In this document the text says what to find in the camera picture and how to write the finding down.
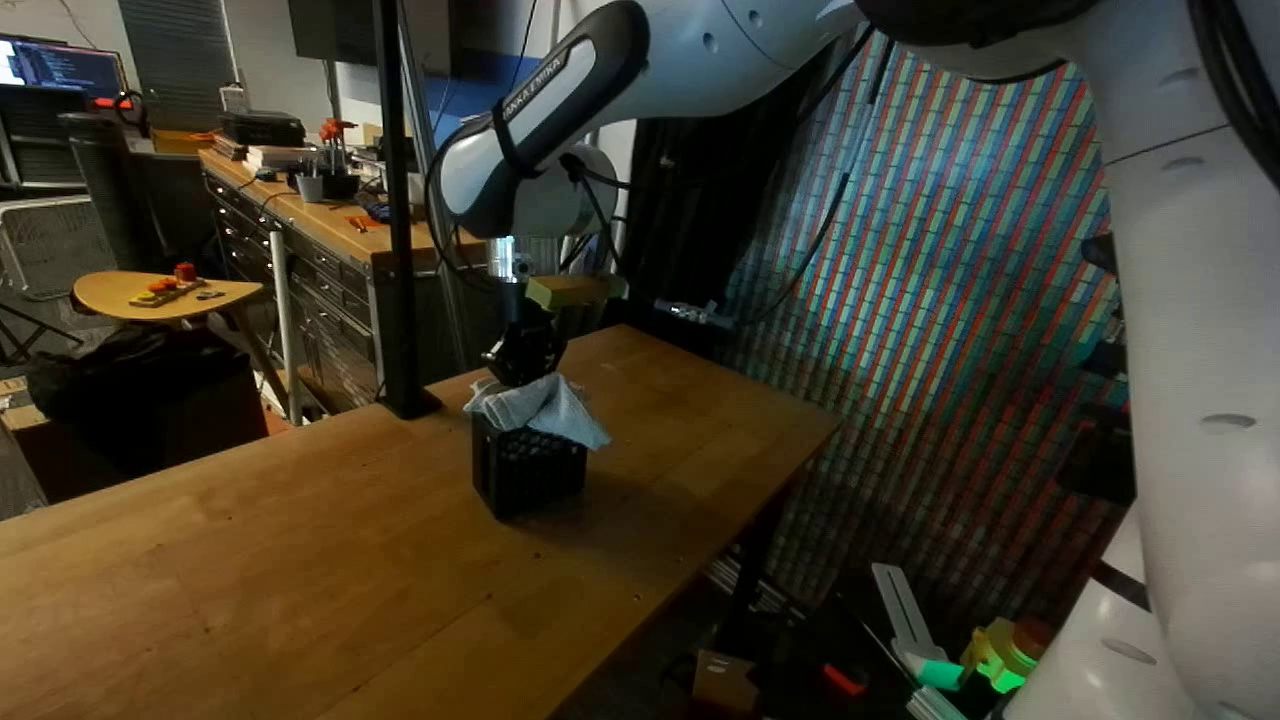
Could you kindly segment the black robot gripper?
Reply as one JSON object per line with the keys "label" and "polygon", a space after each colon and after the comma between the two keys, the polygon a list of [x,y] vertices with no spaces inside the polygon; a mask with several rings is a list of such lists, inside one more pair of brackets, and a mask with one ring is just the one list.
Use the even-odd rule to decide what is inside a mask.
{"label": "black robot gripper", "polygon": [[485,366],[502,385],[519,387],[548,376],[562,354],[562,330],[555,316],[523,298],[502,334],[485,351]]}

